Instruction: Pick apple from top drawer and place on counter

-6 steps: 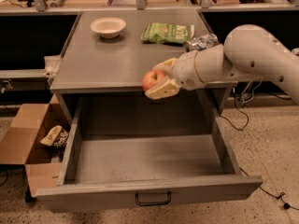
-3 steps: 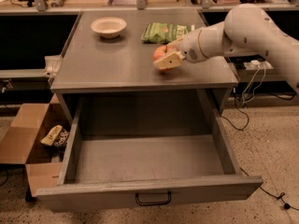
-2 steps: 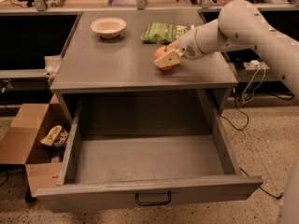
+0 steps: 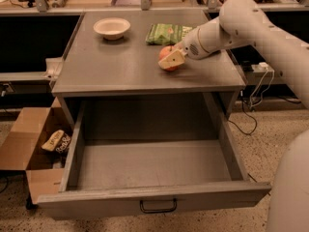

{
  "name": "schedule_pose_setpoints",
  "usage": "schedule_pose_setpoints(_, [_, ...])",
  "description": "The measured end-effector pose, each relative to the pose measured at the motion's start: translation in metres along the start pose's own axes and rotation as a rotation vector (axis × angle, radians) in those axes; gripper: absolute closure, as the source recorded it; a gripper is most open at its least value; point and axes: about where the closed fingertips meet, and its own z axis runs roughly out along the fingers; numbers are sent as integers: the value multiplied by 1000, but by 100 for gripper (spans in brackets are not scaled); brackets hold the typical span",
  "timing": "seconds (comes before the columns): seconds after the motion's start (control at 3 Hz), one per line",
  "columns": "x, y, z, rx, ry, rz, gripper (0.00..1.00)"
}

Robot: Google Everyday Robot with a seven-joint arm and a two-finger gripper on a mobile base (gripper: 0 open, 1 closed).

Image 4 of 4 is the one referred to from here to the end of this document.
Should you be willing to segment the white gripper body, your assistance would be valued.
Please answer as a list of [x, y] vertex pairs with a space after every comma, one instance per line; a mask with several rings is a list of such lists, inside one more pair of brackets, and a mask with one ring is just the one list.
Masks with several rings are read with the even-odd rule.
[[182, 40], [182, 48], [191, 59], [203, 59], [211, 54], [207, 46], [209, 42], [209, 27], [207, 25], [198, 26], [191, 30]]

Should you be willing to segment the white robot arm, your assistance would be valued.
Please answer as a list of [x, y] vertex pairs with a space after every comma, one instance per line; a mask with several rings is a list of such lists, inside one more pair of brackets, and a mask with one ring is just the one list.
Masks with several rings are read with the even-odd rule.
[[[274, 25], [253, 0], [227, 0], [219, 16], [190, 31], [158, 64], [170, 70], [215, 51], [251, 45], [309, 107], [309, 43]], [[275, 174], [267, 232], [309, 232], [309, 130], [283, 154]]]

